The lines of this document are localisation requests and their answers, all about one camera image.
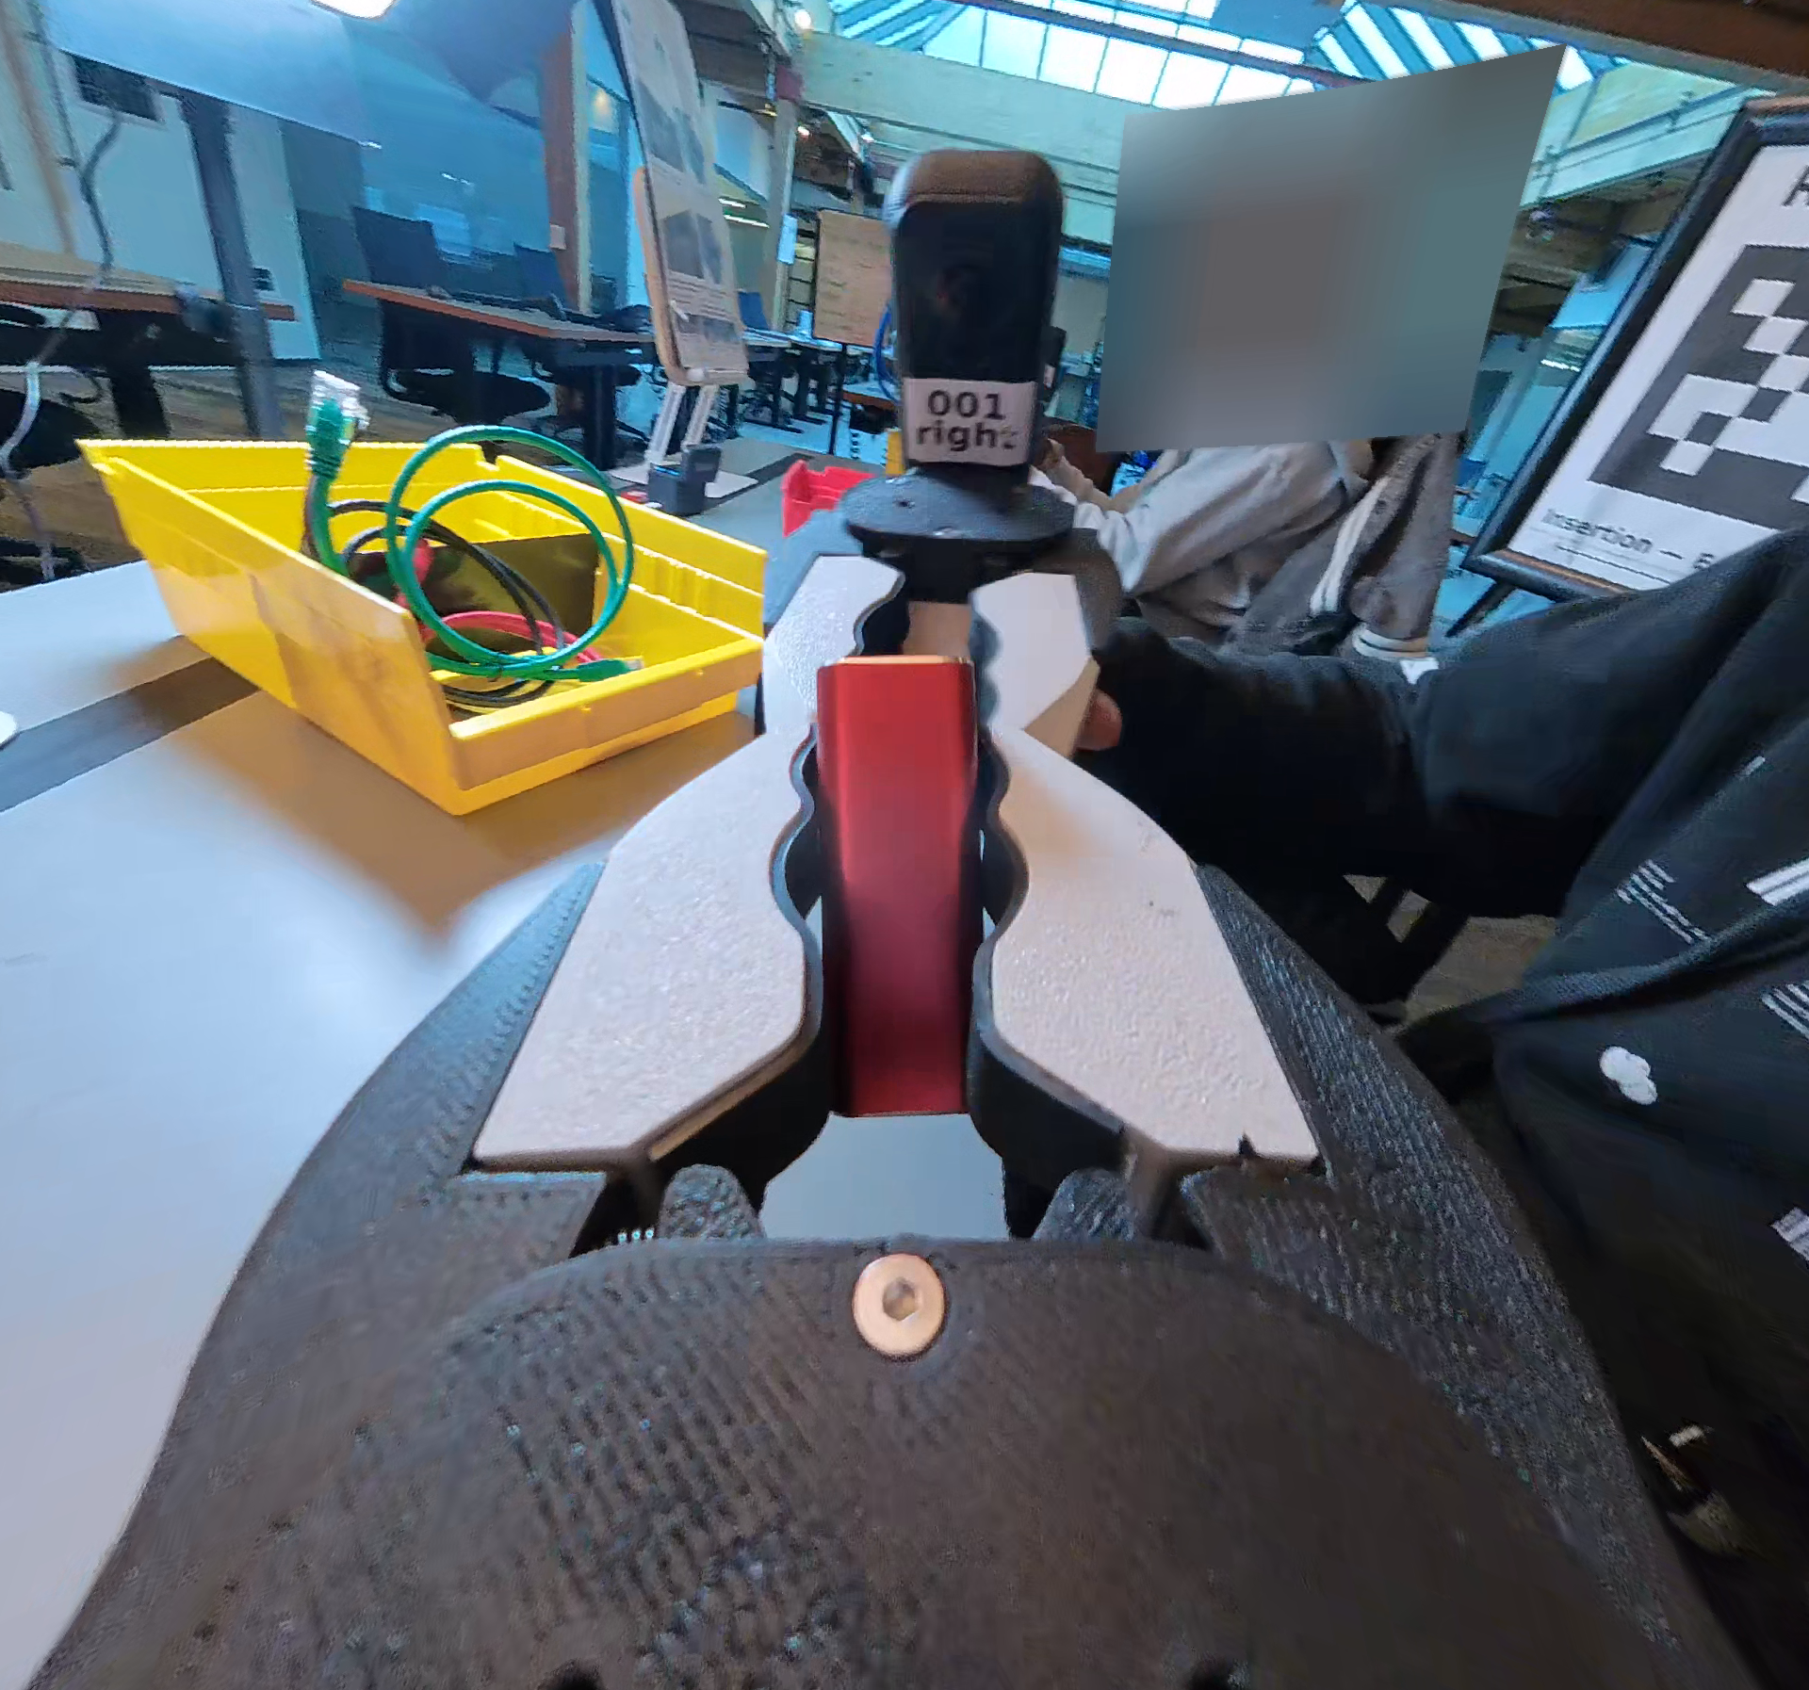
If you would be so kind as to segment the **wooden background desk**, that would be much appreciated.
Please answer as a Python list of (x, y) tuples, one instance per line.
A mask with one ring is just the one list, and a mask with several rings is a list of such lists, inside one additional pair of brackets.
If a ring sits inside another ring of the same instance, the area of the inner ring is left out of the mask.
[(169, 440), (160, 369), (237, 369), (249, 434), (282, 440), (274, 367), (251, 380), (240, 317), (222, 292), (2, 243), (2, 436), (25, 415), (25, 369), (96, 372), (126, 440)]
[(438, 320), (467, 320), (471, 328), (483, 328), (483, 336), (509, 336), (515, 343), (524, 343), (524, 352), (549, 355), (549, 369), (554, 377), (582, 372), (582, 369), (602, 369), (600, 383), (586, 383), (586, 410), (582, 410), (582, 434), (586, 434), (586, 455), (589, 462), (611, 470), (616, 467), (616, 372), (637, 367), (637, 361), (656, 361), (658, 343), (650, 333), (650, 317), (645, 325), (613, 328), (613, 325), (593, 325), (576, 317), (557, 317), (549, 309), (536, 309), (530, 303), (478, 303), (464, 297), (443, 297), (428, 287), (409, 287), (409, 286), (386, 286), (386, 280), (366, 280), (366, 277), (345, 277), (341, 280), (345, 297), (362, 297), (394, 309), (427, 315)]

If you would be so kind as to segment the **instruction sheet stand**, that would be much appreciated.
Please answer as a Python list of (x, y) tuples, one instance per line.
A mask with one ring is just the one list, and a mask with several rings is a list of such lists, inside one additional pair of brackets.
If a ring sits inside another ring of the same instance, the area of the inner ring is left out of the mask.
[(689, 25), (668, 0), (607, 0), (607, 11), (645, 155), (634, 201), (665, 372), (645, 455), (650, 473), (705, 440), (721, 388), (746, 383), (746, 339)]

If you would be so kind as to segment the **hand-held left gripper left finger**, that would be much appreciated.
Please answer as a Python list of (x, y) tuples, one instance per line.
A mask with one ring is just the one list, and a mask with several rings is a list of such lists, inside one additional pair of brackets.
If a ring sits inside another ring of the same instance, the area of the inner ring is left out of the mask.
[(811, 730), (769, 730), (607, 855), (475, 1141), (496, 1171), (777, 1177), (827, 1117), (820, 960), (780, 860)]

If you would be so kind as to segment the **dark steel column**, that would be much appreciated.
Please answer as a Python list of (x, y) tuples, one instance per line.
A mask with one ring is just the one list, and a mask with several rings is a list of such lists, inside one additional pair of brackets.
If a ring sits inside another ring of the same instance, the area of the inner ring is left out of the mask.
[(229, 107), (189, 87), (179, 87), (174, 100), (192, 139), (197, 181), (222, 277), (222, 315), (237, 355), (245, 426), (251, 440), (285, 440), (277, 367), (237, 192)]

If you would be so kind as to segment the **red plastic bin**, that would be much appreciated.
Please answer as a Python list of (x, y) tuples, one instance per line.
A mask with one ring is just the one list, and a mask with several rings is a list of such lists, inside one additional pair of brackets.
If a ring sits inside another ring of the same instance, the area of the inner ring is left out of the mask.
[(827, 462), (820, 455), (794, 460), (780, 473), (780, 539), (790, 539), (815, 513), (827, 513), (843, 494), (878, 473), (868, 467)]

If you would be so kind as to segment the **framed black white poster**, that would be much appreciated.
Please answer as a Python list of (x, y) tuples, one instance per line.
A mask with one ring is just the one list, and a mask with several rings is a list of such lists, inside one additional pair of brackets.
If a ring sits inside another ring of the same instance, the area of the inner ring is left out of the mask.
[(1804, 96), (1742, 105), (1464, 550), (1492, 599), (1653, 590), (1804, 528)]

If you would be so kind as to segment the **brown notice board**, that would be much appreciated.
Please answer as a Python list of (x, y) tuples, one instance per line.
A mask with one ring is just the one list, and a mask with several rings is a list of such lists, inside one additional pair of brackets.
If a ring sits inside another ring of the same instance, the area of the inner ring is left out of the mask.
[(883, 219), (817, 211), (815, 336), (872, 348), (893, 303), (893, 234)]

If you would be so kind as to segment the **red ethernet splitter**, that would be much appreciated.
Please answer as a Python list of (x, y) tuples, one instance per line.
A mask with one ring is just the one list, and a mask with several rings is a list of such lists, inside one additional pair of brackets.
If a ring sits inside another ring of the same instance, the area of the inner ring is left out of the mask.
[(886, 656), (820, 668), (824, 1006), (837, 1111), (967, 1111), (981, 949), (975, 677)]

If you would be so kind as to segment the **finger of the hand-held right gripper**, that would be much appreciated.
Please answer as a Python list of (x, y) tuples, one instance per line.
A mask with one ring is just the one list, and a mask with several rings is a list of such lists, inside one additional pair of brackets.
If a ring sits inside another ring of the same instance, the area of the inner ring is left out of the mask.
[(762, 733), (801, 738), (817, 726), (820, 668), (858, 659), (868, 619), (886, 619), (899, 594), (893, 567), (817, 556), (762, 640)]
[(972, 659), (989, 737), (1081, 738), (1099, 667), (1071, 573), (1027, 568), (975, 587)]

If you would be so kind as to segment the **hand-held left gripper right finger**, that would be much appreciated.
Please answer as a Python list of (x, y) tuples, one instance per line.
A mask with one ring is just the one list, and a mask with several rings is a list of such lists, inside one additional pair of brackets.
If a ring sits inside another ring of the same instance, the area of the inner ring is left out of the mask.
[(1027, 733), (989, 738), (967, 1111), (1011, 1181), (1126, 1182), (1157, 1222), (1216, 1165), (1318, 1171), (1321, 1139), (1198, 868)]

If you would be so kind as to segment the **yellow plastic bin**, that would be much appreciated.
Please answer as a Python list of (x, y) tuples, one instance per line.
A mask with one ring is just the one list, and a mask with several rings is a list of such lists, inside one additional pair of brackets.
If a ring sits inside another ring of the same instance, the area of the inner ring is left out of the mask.
[(595, 650), (641, 668), (456, 714), (407, 606), (303, 556), (298, 440), (85, 440), (169, 622), (433, 805), (475, 812), (730, 714), (758, 680), (764, 550), (626, 504), (629, 594)]

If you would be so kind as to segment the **person's right forearm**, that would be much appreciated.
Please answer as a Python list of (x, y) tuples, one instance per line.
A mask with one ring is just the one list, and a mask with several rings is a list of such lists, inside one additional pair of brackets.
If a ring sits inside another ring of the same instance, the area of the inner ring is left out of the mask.
[(1460, 915), (1555, 915), (1600, 836), (1540, 730), (1529, 643), (1473, 640), (1422, 680), (1355, 659), (1233, 659), (1126, 624), (1126, 714), (1090, 770), (1247, 887), (1392, 876)]

